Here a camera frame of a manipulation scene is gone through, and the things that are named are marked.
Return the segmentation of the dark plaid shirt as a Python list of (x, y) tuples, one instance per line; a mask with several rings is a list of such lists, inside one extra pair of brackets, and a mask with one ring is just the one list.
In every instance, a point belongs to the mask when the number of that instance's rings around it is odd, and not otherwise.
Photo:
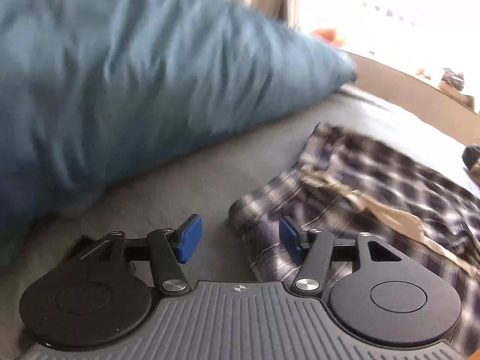
[(470, 191), (371, 136), (319, 124), (292, 169), (230, 208), (261, 281), (290, 284), (299, 270), (279, 238), (283, 216), (341, 238), (372, 233), (440, 276), (462, 302), (454, 347), (479, 348), (479, 199)]

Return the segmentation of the beige trousers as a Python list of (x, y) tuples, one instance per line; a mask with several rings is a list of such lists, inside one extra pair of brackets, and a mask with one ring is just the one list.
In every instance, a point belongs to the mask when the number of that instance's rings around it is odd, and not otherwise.
[(323, 171), (315, 171), (311, 166), (301, 166), (302, 181), (316, 189), (328, 189), (346, 198), (359, 212), (369, 211), (378, 221), (400, 235), (424, 245), (427, 249), (446, 258), (462, 269), (468, 276), (478, 279), (479, 269), (441, 244), (431, 240), (425, 233), (425, 226), (420, 218), (406, 211), (401, 211), (390, 205), (385, 205), (368, 194), (352, 189)]

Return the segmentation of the box with clothes on windowsill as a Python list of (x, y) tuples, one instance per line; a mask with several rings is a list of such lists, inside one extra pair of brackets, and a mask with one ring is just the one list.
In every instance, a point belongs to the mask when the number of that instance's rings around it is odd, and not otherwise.
[(465, 76), (462, 72), (454, 72), (450, 68), (443, 69), (443, 75), (439, 82), (439, 89), (473, 111), (474, 97), (469, 94), (464, 94), (464, 88)]

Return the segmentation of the blue pillow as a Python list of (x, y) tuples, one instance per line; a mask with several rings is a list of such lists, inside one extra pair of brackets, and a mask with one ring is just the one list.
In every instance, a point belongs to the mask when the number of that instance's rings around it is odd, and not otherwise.
[(228, 0), (1, 0), (1, 269), (32, 223), (356, 78)]

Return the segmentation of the dark navy garment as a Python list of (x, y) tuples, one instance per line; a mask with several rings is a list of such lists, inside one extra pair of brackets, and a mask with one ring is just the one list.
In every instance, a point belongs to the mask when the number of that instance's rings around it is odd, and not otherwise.
[(469, 176), (477, 183), (480, 183), (480, 145), (473, 144), (465, 147), (462, 160), (468, 169)]

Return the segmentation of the orange object on windowsill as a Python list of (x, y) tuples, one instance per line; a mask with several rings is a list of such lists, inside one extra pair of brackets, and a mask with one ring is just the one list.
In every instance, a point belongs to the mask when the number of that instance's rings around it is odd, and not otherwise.
[(338, 35), (336, 28), (318, 28), (314, 30), (312, 34), (332, 45), (338, 46), (344, 44), (344, 39)]

